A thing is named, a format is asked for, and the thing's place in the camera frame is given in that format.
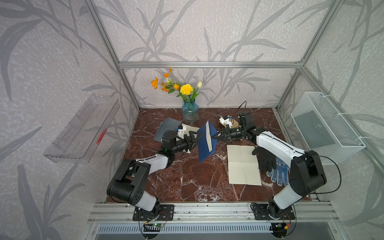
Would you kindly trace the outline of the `dark blue envelope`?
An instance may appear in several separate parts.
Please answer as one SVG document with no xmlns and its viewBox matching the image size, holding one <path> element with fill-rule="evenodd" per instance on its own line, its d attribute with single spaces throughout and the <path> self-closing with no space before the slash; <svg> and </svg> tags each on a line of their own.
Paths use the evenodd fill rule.
<svg viewBox="0 0 384 240">
<path fill-rule="evenodd" d="M 216 151 L 217 140 L 212 136 L 218 131 L 210 121 L 207 121 L 199 130 L 201 136 L 198 140 L 199 163 L 202 163 L 206 158 L 213 155 Z"/>
</svg>

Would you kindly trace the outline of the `beige lined letter paper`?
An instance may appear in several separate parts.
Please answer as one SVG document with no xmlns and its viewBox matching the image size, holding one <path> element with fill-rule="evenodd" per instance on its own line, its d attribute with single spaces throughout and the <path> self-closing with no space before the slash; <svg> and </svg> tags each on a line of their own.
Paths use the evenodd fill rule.
<svg viewBox="0 0 384 240">
<path fill-rule="evenodd" d="M 212 139 L 211 139 L 211 132 L 210 132 L 210 122 L 206 122 L 206 142 L 208 146 L 209 153 L 212 151 Z"/>
</svg>

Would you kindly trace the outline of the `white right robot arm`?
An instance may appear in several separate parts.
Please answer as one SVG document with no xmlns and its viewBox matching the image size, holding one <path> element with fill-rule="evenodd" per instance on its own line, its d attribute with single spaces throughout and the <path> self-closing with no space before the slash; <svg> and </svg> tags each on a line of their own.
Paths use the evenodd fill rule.
<svg viewBox="0 0 384 240">
<path fill-rule="evenodd" d="M 296 148 L 262 127 L 255 127 L 254 124 L 243 125 L 236 129 L 226 127 L 212 138 L 222 142 L 249 140 L 256 145 L 252 154 L 259 156 L 259 169 L 265 173 L 277 169 L 277 159 L 290 168 L 288 185 L 269 200 L 271 214 L 287 210 L 327 183 L 318 153 Z"/>
</svg>

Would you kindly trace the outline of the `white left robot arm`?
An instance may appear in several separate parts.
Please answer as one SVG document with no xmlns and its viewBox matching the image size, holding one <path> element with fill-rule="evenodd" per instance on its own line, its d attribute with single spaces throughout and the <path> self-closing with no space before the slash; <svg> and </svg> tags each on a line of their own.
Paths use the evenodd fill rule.
<svg viewBox="0 0 384 240">
<path fill-rule="evenodd" d="M 174 131 L 166 131 L 161 149 L 155 155 L 122 160 L 107 187 L 107 195 L 115 202 L 128 203 L 146 214 L 159 215 L 159 199 L 145 191 L 149 175 L 170 167 L 176 153 L 193 150 L 202 137 L 202 133 L 194 131 L 183 138 Z"/>
</svg>

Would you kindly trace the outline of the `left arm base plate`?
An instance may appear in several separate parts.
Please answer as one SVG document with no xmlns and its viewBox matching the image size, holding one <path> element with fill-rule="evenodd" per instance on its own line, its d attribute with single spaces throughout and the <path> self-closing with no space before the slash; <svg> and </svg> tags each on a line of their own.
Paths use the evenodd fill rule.
<svg viewBox="0 0 384 240">
<path fill-rule="evenodd" d="M 155 205 L 151 211 L 135 207 L 133 221 L 172 221 L 174 218 L 175 205 L 160 204 Z"/>
</svg>

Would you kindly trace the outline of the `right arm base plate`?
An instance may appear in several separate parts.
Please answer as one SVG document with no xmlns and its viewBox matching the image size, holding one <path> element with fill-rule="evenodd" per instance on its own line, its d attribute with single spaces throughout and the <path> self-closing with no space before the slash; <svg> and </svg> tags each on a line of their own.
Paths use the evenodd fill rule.
<svg viewBox="0 0 384 240">
<path fill-rule="evenodd" d="M 284 210 L 279 209 L 275 205 L 271 204 L 250 204 L 251 211 L 254 214 L 255 220 L 295 220 L 296 216 L 292 207 L 288 207 Z"/>
</svg>

